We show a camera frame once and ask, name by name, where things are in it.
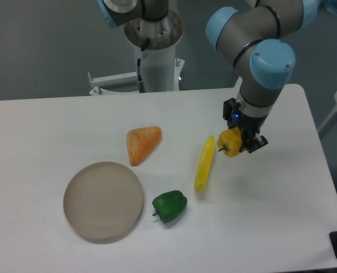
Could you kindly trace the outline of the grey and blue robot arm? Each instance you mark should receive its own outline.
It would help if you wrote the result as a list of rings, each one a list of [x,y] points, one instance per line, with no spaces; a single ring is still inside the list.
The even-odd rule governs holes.
[[[167,1],[98,1],[106,24],[124,26],[126,36],[138,48],[138,90],[147,86],[142,75],[145,52],[175,43],[173,20]],[[208,20],[206,37],[242,79],[238,95],[223,104],[227,130],[217,140],[219,151],[234,157],[267,144],[260,129],[281,90],[289,82],[296,56],[281,38],[314,21],[319,1],[255,1],[239,13],[233,7],[217,10]]]

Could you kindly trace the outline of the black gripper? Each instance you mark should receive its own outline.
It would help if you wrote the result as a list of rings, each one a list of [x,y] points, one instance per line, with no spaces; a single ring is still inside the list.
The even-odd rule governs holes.
[[[260,128],[268,114],[253,117],[252,114],[246,114],[244,109],[241,110],[242,106],[245,106],[245,103],[237,102],[234,98],[224,101],[223,118],[229,129],[240,129],[243,142],[240,151],[248,151],[251,154],[268,144],[268,140],[260,135]]]

